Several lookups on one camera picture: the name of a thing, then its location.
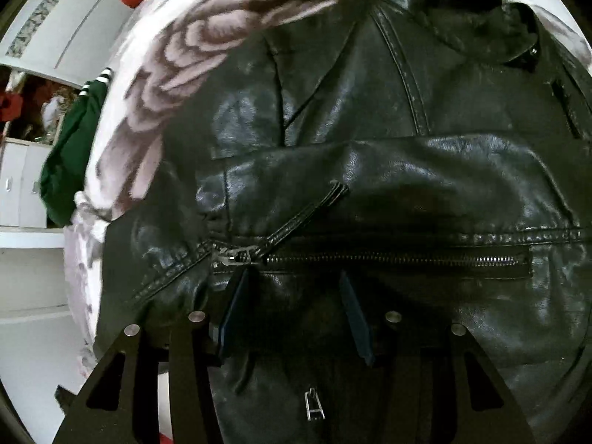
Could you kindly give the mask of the black leather jacket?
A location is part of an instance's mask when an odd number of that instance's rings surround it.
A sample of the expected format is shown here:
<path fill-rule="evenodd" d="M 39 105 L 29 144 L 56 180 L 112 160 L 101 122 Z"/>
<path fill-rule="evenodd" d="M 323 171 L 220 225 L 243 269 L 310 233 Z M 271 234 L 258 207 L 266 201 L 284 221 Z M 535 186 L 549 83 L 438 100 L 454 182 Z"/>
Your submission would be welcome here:
<path fill-rule="evenodd" d="M 591 78 L 503 0 L 232 50 L 107 228 L 95 347 L 192 311 L 228 443 L 591 439 Z"/>

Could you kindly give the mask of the white drawer unit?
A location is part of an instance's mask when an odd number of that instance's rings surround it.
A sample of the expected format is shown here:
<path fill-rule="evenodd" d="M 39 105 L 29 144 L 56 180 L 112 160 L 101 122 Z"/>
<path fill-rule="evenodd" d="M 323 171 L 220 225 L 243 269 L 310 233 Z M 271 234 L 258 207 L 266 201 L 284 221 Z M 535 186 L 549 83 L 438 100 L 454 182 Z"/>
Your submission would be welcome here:
<path fill-rule="evenodd" d="M 8 138 L 1 151 L 1 226 L 46 229 L 40 196 L 41 171 L 51 147 Z"/>

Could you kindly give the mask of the folded green garment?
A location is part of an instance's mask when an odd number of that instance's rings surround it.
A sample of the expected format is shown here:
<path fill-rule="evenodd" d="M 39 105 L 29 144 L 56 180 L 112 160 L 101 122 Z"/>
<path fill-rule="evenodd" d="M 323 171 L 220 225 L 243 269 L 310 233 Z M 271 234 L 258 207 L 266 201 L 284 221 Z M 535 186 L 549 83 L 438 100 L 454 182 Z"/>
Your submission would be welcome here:
<path fill-rule="evenodd" d="M 74 197 L 84 188 L 92 143 L 112 78 L 113 70 L 106 67 L 82 86 L 42 167 L 40 196 L 48 219 L 58 228 L 71 224 Z"/>

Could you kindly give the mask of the hanging red clothes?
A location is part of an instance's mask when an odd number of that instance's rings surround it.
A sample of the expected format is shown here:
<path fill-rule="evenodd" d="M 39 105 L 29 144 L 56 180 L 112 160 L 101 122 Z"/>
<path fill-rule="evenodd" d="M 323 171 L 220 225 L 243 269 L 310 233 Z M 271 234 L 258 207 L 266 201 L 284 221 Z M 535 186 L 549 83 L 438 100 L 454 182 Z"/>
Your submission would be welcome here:
<path fill-rule="evenodd" d="M 78 91 L 47 78 L 1 66 L 1 138 L 52 145 Z"/>

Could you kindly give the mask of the floral purple bed blanket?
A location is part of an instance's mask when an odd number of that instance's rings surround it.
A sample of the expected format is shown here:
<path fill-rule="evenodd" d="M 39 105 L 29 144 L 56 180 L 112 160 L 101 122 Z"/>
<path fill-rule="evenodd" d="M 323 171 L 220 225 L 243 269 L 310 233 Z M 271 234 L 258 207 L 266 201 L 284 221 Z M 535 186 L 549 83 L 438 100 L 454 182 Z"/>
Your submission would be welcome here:
<path fill-rule="evenodd" d="M 591 246 L 591 77 L 519 0 L 190 0 L 118 54 L 66 263 L 95 356 L 191 270 L 529 273 Z M 132 54 L 141 51 L 141 61 Z"/>

